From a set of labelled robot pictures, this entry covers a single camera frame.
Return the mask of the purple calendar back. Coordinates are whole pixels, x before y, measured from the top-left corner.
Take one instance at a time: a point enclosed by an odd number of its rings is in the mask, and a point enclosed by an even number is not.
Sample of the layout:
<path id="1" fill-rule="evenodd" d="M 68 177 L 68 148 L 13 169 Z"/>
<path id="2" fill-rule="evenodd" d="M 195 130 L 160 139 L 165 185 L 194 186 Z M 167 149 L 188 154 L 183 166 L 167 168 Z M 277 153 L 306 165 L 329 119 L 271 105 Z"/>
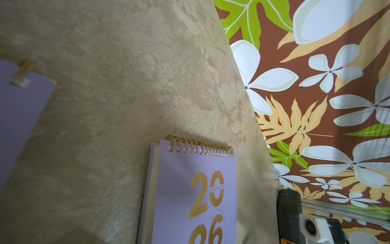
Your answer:
<path id="1" fill-rule="evenodd" d="M 237 224 L 232 147 L 169 135 L 151 146 L 140 244 L 233 244 Z"/>

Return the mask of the purple calendar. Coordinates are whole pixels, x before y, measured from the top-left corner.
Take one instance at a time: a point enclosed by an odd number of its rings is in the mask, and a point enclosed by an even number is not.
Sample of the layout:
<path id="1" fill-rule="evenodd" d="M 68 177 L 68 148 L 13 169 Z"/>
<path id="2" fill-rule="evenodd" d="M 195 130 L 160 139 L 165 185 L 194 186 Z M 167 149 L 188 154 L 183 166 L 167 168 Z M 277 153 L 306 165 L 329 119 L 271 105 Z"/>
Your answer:
<path id="1" fill-rule="evenodd" d="M 237 224 L 232 147 L 169 135 L 151 146 L 140 244 L 233 244 Z"/>
<path id="2" fill-rule="evenodd" d="M 1 188 L 55 88 L 52 79 L 32 71 L 12 84 L 22 69 L 1 59 Z"/>

